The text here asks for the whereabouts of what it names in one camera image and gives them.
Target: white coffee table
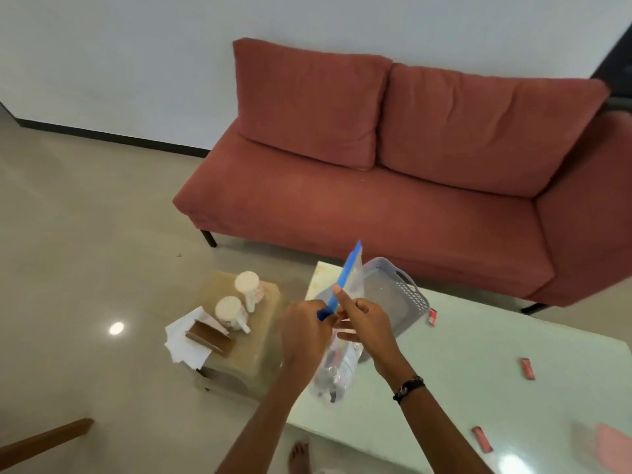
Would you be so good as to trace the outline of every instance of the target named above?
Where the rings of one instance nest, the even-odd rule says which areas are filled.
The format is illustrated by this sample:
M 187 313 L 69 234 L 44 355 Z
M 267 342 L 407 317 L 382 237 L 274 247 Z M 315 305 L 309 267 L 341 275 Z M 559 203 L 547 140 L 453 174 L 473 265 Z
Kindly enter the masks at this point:
M 305 299 L 341 268 L 319 262 Z M 482 454 L 500 474 L 605 472 L 590 455 L 597 423 L 632 437 L 632 355 L 609 337 L 422 290 L 438 311 L 398 338 L 399 347 L 454 424 L 481 453 L 470 429 L 494 447 Z M 536 380 L 523 378 L 530 358 Z M 346 397 L 323 405 L 307 390 L 288 422 L 415 471 L 432 469 L 372 361 L 360 365 Z

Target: sofa armrest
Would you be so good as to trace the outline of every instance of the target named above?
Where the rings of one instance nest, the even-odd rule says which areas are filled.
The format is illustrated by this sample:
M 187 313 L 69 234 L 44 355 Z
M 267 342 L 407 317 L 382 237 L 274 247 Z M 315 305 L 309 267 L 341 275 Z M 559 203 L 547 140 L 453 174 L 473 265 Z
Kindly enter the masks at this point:
M 529 299 L 567 306 L 632 275 L 632 116 L 595 118 L 535 206 L 556 276 Z

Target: black bracelet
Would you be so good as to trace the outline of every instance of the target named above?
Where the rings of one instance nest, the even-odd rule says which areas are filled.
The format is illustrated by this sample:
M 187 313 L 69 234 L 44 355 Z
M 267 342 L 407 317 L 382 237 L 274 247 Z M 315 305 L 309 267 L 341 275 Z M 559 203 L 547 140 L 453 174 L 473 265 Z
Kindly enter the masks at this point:
M 405 382 L 399 388 L 399 391 L 395 393 L 393 399 L 397 401 L 398 404 L 401 404 L 402 399 L 404 399 L 409 393 L 413 392 L 418 387 L 425 387 L 426 385 L 423 383 L 423 379 L 419 376 L 413 376 L 410 381 Z

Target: bare foot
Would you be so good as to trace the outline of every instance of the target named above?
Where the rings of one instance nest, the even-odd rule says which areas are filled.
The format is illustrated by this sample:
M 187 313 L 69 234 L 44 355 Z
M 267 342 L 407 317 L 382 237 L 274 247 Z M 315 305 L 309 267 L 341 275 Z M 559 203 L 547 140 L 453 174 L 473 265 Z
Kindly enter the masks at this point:
M 312 474 L 310 462 L 310 445 L 307 442 L 297 442 L 289 452 L 289 474 Z

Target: red wrapper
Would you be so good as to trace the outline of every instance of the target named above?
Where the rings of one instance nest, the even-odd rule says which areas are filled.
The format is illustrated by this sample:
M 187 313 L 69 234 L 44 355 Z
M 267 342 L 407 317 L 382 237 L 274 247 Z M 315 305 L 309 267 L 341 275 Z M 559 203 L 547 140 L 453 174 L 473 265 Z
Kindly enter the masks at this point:
M 484 454 L 489 454 L 494 450 L 492 445 L 489 444 L 489 441 L 487 440 L 485 433 L 479 426 L 473 427 L 472 432 L 474 433 L 474 436 L 476 436 L 478 445 L 480 446 Z
M 527 358 L 520 358 L 520 366 L 522 366 L 522 374 L 524 374 L 527 379 L 535 381 L 535 373 L 531 367 L 531 361 Z
M 431 308 L 430 313 L 428 313 L 428 323 L 432 327 L 434 327 L 436 322 L 437 322 L 437 310 Z

